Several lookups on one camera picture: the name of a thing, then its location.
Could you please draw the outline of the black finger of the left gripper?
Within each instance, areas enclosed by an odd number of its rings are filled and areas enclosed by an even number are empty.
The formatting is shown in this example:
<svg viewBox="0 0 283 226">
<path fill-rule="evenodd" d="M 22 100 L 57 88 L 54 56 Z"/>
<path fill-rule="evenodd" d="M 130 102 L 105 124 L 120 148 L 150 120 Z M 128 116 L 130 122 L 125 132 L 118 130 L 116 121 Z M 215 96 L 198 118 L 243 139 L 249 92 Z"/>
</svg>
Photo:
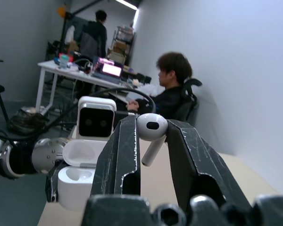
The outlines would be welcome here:
<svg viewBox="0 0 283 226">
<path fill-rule="evenodd" d="M 66 166 L 66 164 L 56 164 L 48 172 L 45 182 L 47 202 L 58 202 L 58 173 Z"/>
</svg>

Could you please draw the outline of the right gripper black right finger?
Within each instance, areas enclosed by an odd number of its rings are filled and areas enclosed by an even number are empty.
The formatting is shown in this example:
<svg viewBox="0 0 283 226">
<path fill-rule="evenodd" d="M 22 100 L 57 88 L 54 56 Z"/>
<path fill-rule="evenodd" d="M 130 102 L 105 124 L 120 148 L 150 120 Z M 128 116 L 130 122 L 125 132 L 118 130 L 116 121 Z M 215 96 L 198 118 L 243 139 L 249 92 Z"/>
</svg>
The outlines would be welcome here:
<svg viewBox="0 0 283 226">
<path fill-rule="evenodd" d="M 166 140 L 175 194 L 182 209 L 188 209 L 190 199 L 197 195 L 212 198 L 218 207 L 250 207 L 223 158 L 193 126 L 169 120 Z"/>
</svg>

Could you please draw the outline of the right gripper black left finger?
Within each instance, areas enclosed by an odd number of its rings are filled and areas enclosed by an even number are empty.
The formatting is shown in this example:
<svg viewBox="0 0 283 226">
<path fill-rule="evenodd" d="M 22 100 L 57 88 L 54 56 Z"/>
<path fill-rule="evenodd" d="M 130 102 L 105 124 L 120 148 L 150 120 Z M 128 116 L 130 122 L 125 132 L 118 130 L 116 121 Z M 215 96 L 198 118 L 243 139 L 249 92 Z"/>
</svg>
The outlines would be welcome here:
<svg viewBox="0 0 283 226">
<path fill-rule="evenodd" d="M 98 157 L 91 195 L 141 194 L 136 116 L 122 119 Z"/>
</svg>

